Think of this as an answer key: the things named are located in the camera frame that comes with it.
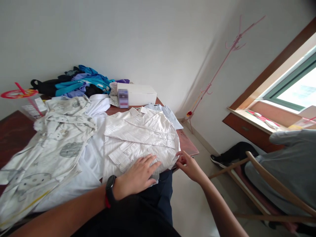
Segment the chair seat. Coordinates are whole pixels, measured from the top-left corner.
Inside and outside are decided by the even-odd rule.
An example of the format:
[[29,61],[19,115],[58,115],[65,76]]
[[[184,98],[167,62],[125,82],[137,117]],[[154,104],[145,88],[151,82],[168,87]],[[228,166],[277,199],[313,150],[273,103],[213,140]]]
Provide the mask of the chair seat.
[[[238,181],[246,188],[249,194],[254,198],[254,200],[266,211],[269,215],[282,216],[284,213],[276,209],[269,200],[263,196],[258,190],[249,182],[248,178],[242,172],[240,166],[237,166],[231,170],[232,174],[238,179]],[[296,233],[298,225],[296,223],[283,222],[285,228],[287,228],[291,233]]]

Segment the white striped shirt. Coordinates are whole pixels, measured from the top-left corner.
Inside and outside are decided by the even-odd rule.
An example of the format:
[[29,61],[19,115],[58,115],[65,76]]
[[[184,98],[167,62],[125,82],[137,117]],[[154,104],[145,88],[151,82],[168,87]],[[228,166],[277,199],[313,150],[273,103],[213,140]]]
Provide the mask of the white striped shirt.
[[113,174],[122,175],[139,157],[150,153],[157,155],[153,163],[162,162],[152,176],[158,180],[159,173],[174,166],[175,154],[180,151],[179,136],[172,123],[163,112],[144,107],[108,116],[104,135],[103,183]]

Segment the green window frame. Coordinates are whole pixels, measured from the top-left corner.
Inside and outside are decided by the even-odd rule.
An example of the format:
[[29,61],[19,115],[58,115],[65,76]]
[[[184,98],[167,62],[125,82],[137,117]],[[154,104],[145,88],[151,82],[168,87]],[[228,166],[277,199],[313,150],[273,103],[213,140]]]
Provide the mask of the green window frame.
[[305,62],[298,66],[293,72],[291,72],[286,78],[284,78],[278,85],[276,85],[271,91],[269,91],[264,97],[264,100],[271,101],[273,103],[283,105],[287,108],[300,111],[305,107],[297,105],[285,100],[278,99],[277,97],[289,89],[292,85],[298,82],[306,74],[316,67],[316,53],[310,56]]

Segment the hand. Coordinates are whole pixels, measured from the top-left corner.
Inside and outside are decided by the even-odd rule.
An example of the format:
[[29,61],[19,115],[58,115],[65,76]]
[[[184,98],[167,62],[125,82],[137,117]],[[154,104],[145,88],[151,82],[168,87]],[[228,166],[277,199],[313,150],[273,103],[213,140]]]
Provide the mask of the hand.
[[179,159],[176,165],[193,181],[201,184],[203,181],[208,180],[208,177],[200,168],[195,159],[190,157],[185,151],[179,151],[176,155],[179,155]]
[[149,154],[139,158],[136,163],[120,177],[115,179],[113,195],[116,200],[121,200],[131,194],[137,194],[156,183],[155,179],[149,177],[161,165],[158,161],[152,166],[150,164],[157,156]]

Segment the pile of clothes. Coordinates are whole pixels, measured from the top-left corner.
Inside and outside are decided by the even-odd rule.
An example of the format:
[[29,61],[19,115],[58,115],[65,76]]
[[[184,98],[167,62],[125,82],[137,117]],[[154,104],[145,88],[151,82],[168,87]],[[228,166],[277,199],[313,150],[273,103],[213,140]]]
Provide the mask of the pile of clothes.
[[36,135],[0,170],[0,185],[8,185],[0,196],[0,230],[99,187],[101,178],[122,175],[139,157],[157,155],[157,182],[159,173],[174,166],[176,129],[183,127],[170,108],[147,105],[108,116],[110,102],[108,94],[45,102]]
[[[66,96],[73,98],[75,96],[86,95],[88,97],[94,94],[109,94],[110,84],[115,80],[109,80],[106,76],[99,74],[96,70],[79,65],[73,67],[73,70],[66,71],[65,74],[58,76],[57,79],[41,82],[32,80],[32,89],[38,90],[40,94],[49,97]],[[121,83],[129,83],[129,80],[120,80]]]

